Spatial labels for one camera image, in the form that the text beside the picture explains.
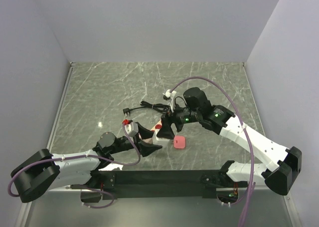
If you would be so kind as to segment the white cube socket adapter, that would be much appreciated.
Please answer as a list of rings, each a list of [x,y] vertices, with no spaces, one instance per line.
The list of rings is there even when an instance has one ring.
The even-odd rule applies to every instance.
[[[169,143],[169,139],[158,137],[157,136],[158,132],[159,132],[159,129],[154,130],[154,134],[152,136],[153,144],[158,145],[158,146],[162,146],[162,147],[166,147]]]

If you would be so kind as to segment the beige power strip red sockets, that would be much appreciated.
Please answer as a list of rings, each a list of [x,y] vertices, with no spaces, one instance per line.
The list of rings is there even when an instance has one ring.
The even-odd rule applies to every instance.
[[[157,133],[161,129],[161,127],[161,121],[157,122],[150,130],[143,127],[141,132],[139,133],[139,136],[146,143],[159,144],[160,141],[157,138]]]

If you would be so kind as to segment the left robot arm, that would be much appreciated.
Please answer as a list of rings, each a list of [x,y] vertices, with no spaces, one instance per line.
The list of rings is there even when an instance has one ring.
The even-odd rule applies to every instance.
[[[41,149],[16,167],[10,174],[8,194],[19,197],[23,203],[32,202],[48,190],[68,185],[96,187],[101,178],[99,171],[117,161],[113,154],[135,150],[138,159],[127,163],[134,166],[153,152],[162,148],[159,142],[147,142],[155,135],[139,123],[126,120],[123,123],[124,136],[116,137],[112,132],[105,132],[94,148],[73,154],[52,154],[48,149]]]

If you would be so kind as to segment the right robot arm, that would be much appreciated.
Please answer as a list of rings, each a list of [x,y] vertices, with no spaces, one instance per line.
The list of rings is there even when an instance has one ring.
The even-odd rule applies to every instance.
[[[248,152],[253,153],[260,163],[243,164],[229,161],[222,167],[219,182],[226,187],[234,182],[253,180],[258,185],[266,185],[270,190],[286,196],[302,168],[302,152],[297,147],[280,145],[245,123],[222,105],[212,105],[204,91],[198,87],[183,94],[185,107],[176,104],[176,91],[167,90],[163,98],[169,101],[169,110],[161,117],[158,139],[174,139],[171,128],[180,132],[185,124],[199,123],[204,129],[227,138]]]

